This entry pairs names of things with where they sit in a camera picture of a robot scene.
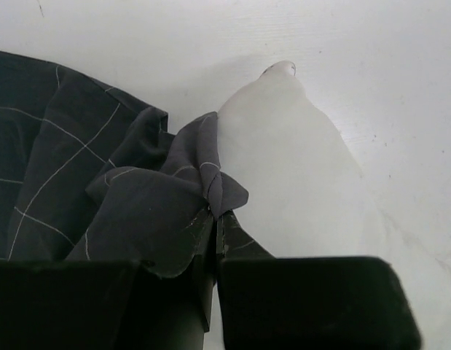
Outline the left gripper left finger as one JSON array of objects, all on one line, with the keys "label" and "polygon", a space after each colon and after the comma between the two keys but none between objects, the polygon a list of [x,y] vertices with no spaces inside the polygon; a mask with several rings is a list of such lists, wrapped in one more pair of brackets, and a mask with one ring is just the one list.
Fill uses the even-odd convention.
[{"label": "left gripper left finger", "polygon": [[199,313],[200,324],[208,332],[211,326],[213,289],[213,254],[210,249],[214,218],[202,209],[173,240],[140,261],[137,279],[137,321],[141,332],[152,330],[177,300],[192,303]]}]

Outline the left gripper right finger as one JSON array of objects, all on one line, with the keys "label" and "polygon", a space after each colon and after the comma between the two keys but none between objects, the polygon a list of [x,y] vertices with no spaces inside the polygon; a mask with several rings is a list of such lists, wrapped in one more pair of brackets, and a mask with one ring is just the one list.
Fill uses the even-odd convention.
[{"label": "left gripper right finger", "polygon": [[233,211],[216,221],[216,261],[223,259],[275,259],[240,225]]}]

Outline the white pillow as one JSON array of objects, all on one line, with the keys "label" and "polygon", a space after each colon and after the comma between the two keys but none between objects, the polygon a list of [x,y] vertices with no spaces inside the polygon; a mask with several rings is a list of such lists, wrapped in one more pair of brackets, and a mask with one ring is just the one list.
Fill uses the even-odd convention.
[{"label": "white pillow", "polygon": [[278,61],[218,111],[221,170],[248,191],[240,226],[276,257],[368,255],[399,275],[424,349],[451,349],[451,265],[377,204],[296,65]]}]

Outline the dark grey checked pillowcase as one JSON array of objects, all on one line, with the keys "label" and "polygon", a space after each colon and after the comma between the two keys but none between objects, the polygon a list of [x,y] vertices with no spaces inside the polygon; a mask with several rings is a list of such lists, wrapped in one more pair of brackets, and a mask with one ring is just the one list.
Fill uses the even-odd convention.
[{"label": "dark grey checked pillowcase", "polygon": [[154,256],[202,209],[248,201],[215,112],[168,114],[83,73],[0,51],[0,263]]}]

